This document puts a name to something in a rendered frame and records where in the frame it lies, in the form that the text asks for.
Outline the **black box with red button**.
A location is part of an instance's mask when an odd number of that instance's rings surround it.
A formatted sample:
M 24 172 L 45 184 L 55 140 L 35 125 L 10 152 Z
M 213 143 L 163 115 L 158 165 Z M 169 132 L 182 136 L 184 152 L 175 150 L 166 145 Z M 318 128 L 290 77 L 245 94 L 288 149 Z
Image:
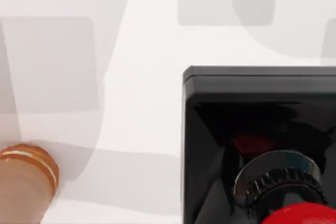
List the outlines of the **black box with red button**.
M 336 224 L 336 66 L 183 77 L 183 224 Z

